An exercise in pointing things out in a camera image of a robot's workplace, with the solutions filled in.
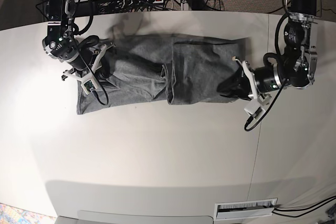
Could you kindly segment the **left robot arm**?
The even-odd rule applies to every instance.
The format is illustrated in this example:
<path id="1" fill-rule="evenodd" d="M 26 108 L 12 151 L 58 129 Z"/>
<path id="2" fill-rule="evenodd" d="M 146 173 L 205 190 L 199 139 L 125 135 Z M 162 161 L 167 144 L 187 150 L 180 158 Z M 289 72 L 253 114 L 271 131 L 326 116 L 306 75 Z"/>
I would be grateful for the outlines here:
<path id="1" fill-rule="evenodd" d="M 321 0 L 282 0 L 284 14 L 275 31 L 275 52 L 263 57 L 264 66 L 244 69 L 240 62 L 232 78 L 217 92 L 227 98 L 260 99 L 270 92 L 292 86 L 305 88 L 314 83 L 317 67 L 317 23 Z"/>

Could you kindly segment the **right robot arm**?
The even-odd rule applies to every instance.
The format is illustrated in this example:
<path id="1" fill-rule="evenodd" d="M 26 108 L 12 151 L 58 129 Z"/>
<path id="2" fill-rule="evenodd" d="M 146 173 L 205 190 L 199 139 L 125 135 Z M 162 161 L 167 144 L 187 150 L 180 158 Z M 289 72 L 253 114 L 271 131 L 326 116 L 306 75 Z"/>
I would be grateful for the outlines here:
<path id="1" fill-rule="evenodd" d="M 93 2 L 88 0 L 89 21 L 80 30 L 75 23 L 75 14 L 79 8 L 79 2 L 74 0 L 49 0 L 48 7 L 48 32 L 43 39 L 43 48 L 47 55 L 61 62 L 66 62 L 72 66 L 69 74 L 78 72 L 91 73 L 99 81 L 106 82 L 110 77 L 108 74 L 108 64 L 105 60 L 98 58 L 95 51 L 108 41 L 101 40 L 96 35 L 90 35 L 83 41 L 75 40 L 76 35 L 82 35 L 88 31 L 93 22 Z"/>

